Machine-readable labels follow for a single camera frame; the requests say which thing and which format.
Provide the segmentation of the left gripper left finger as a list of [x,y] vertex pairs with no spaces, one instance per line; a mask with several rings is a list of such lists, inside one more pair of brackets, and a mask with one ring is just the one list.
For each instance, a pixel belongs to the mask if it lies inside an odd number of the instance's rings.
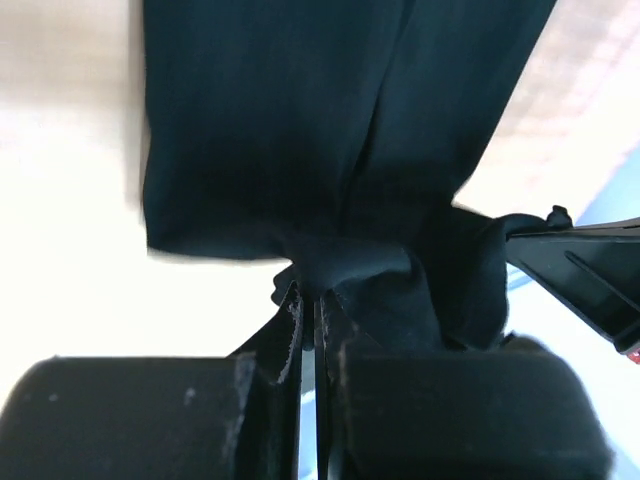
[[293,479],[303,301],[225,358],[62,358],[35,364],[1,416],[1,475]]

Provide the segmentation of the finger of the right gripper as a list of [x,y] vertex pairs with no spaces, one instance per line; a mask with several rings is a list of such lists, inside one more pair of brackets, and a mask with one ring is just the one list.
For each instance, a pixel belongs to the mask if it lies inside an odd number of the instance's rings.
[[506,245],[522,270],[621,355],[639,350],[639,220],[519,234]]

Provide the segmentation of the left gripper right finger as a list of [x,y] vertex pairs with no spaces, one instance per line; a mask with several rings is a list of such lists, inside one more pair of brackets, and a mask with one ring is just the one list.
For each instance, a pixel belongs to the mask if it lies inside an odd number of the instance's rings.
[[315,307],[323,479],[606,479],[613,455],[581,381],[546,351],[382,347]]

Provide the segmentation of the black t shirt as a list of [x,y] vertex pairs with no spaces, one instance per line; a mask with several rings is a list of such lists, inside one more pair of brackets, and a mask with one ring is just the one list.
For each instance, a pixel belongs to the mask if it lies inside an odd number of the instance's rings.
[[452,201],[550,1],[147,1],[147,244],[285,258],[383,345],[484,350],[506,240],[544,220]]

